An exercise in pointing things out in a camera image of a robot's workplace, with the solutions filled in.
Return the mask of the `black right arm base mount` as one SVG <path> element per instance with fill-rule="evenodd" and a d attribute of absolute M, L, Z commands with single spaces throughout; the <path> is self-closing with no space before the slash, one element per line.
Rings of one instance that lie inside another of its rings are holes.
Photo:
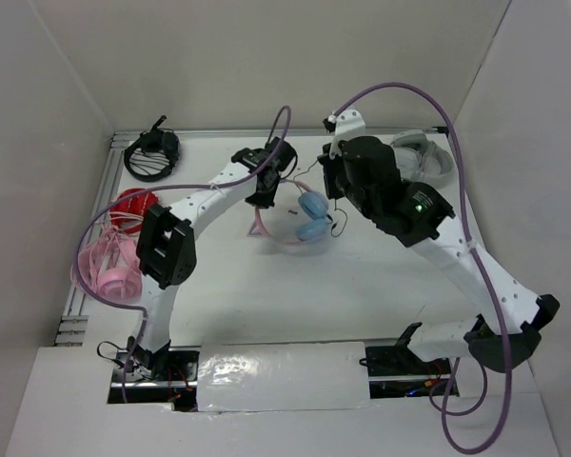
<path fill-rule="evenodd" d="M 432 388 L 436 395 L 443 395 L 450 362 L 444 358 L 424 362 L 407 345 L 421 325 L 411 324 L 394 343 L 365 347 L 359 365 L 367 371 L 371 399 L 427 397 Z"/>

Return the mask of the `pink blue cat-ear headphones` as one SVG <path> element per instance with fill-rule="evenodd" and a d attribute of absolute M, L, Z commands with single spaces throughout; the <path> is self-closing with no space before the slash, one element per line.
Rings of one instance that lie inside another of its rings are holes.
<path fill-rule="evenodd" d="M 327 198 L 302 181 L 283 179 L 282 182 L 295 186 L 300 192 L 297 198 L 298 208 L 309 221 L 294 230 L 293 239 L 280 239 L 274 237 L 267 230 L 262 219 L 261 211 L 255 208 L 254 219 L 246 236 L 256 238 L 263 237 L 277 245 L 287 247 L 298 247 L 320 242 L 325 238 L 334 223 L 328 208 Z"/>

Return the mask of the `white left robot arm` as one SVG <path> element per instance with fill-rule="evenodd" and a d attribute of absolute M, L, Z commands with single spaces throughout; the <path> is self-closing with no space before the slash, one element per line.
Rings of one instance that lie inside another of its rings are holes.
<path fill-rule="evenodd" d="M 283 172 L 297 152 L 279 137 L 259 149 L 235 152 L 226 166 L 201 189 L 176 203 L 153 205 L 137 243 L 142 291 L 137 305 L 143 317 L 138 335 L 128 338 L 136 370 L 149 380 L 168 369 L 170 319 L 178 287 L 197 265 L 196 241 L 218 217 L 241 201 L 260 209 L 274 205 Z"/>

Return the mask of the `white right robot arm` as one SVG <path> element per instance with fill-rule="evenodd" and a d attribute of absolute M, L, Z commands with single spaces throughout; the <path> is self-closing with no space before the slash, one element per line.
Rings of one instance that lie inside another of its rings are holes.
<path fill-rule="evenodd" d="M 396 361 L 407 373 L 428 362 L 471 357 L 498 373 L 526 362 L 555 317 L 559 301 L 539 295 L 504 269 L 474 238 L 432 186 L 404 179 L 394 149 L 374 136 L 337 143 L 319 156 L 327 195 L 347 199 L 360 214 L 440 270 L 475 307 L 474 318 L 413 323 L 400 336 Z"/>

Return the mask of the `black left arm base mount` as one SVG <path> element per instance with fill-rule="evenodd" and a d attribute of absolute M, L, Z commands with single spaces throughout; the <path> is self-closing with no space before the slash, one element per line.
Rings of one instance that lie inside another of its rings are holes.
<path fill-rule="evenodd" d="M 111 341 L 100 342 L 96 354 L 112 366 L 110 405 L 170 404 L 175 411 L 197 411 L 197 348 L 170 348 L 167 360 L 154 374 L 134 359 L 125 364 L 126 350 Z"/>

